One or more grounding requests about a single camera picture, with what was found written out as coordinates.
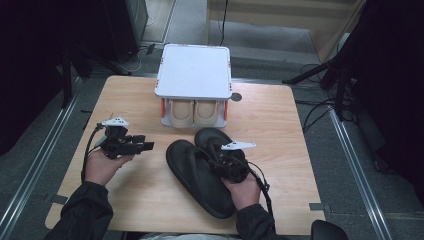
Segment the white plastic box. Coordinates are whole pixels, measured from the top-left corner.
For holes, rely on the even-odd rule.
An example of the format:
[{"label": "white plastic box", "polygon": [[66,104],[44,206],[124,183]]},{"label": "white plastic box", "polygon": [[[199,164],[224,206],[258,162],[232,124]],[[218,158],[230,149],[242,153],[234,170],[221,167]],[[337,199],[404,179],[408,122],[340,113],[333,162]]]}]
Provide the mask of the white plastic box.
[{"label": "white plastic box", "polygon": [[155,94],[162,99],[162,124],[171,126],[171,99],[216,100],[218,121],[225,127],[231,98],[230,51],[226,47],[168,44],[164,47]]}]

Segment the hand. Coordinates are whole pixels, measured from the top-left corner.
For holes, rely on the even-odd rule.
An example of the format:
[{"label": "hand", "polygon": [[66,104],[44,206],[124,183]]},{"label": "hand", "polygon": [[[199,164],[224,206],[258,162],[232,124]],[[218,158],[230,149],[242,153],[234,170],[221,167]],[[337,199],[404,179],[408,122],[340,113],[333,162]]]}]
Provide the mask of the hand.
[{"label": "hand", "polygon": [[231,198],[237,210],[259,203],[261,190],[251,173],[241,183],[234,183],[225,178],[222,178],[222,181],[228,190],[230,190]]},{"label": "hand", "polygon": [[85,181],[105,186],[115,175],[116,171],[134,155],[125,155],[116,159],[108,158],[103,149],[93,151],[88,155],[85,169]]}]

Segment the gray floor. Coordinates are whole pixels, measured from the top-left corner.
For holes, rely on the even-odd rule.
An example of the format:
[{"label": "gray floor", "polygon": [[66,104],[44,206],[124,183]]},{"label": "gray floor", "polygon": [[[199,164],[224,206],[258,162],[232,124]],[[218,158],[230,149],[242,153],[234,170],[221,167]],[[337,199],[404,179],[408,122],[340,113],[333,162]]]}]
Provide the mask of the gray floor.
[{"label": "gray floor", "polygon": [[[177,0],[165,42],[204,44],[204,14],[206,14],[206,1]],[[217,28],[217,22],[211,23],[211,29],[214,25]],[[234,81],[253,79],[249,81],[279,84],[279,80],[290,79],[307,67],[312,67],[302,68],[306,64],[318,63],[305,30],[240,24],[226,24],[226,26],[228,28],[225,30],[226,38],[223,45],[231,51]],[[211,39],[214,36],[219,37],[217,29],[211,35]],[[152,55],[141,55],[141,67],[134,72],[134,75],[154,76],[159,68],[160,57],[160,47]],[[84,125],[90,117],[81,110],[90,111],[94,108],[104,82],[111,75],[107,69],[95,63],[92,65],[94,69],[92,77],[82,79],[83,87],[70,118],[48,157],[31,195],[23,200],[24,208],[22,212],[18,212],[17,221],[11,224],[14,227],[7,239],[42,239],[48,232],[44,220],[50,203],[45,202],[44,198],[46,194],[57,192],[79,143]],[[136,68],[139,61],[135,57],[124,65],[130,69]],[[314,77],[312,80],[293,86],[296,100],[320,102],[328,98],[328,94],[331,93],[322,91],[314,82],[318,78]],[[51,126],[60,114],[61,100],[60,93],[27,129],[16,146],[0,157],[0,189],[2,189],[0,214],[6,212],[6,207],[18,191]],[[298,104],[297,107],[300,121],[303,123],[313,106]],[[326,110],[325,107],[318,108],[311,115],[310,121],[318,118]],[[412,186],[396,174],[383,175],[376,172],[372,154],[358,127],[353,123],[343,124],[379,207],[384,213],[391,238],[421,239],[424,236],[423,207],[415,197]],[[341,226],[349,239],[378,239],[330,115],[325,115],[305,133],[305,141],[322,203],[331,209],[325,213],[327,220]],[[120,232],[108,231],[105,239],[120,237]],[[290,239],[308,239],[308,237],[290,236]]]}]

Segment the black jacket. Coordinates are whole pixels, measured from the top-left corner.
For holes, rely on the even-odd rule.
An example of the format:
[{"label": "black jacket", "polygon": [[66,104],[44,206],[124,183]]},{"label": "black jacket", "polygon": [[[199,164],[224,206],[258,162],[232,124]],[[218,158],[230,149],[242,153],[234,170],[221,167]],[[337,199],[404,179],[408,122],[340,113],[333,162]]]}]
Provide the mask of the black jacket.
[{"label": "black jacket", "polygon": [[[104,186],[84,182],[69,198],[61,219],[44,239],[102,239],[113,217],[107,194]],[[238,212],[237,231],[242,239],[284,239],[271,230],[273,223],[273,217],[256,204]]]}]

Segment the person's right hand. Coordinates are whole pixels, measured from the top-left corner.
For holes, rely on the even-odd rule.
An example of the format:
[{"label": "person's right hand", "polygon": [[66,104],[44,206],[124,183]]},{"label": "person's right hand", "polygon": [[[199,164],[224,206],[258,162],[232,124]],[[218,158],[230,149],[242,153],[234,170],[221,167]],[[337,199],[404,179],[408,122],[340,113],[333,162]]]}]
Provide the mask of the person's right hand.
[{"label": "person's right hand", "polygon": [[259,203],[261,190],[251,173],[241,183],[235,183],[225,178],[222,178],[222,181],[230,190],[231,198],[237,210]]}]

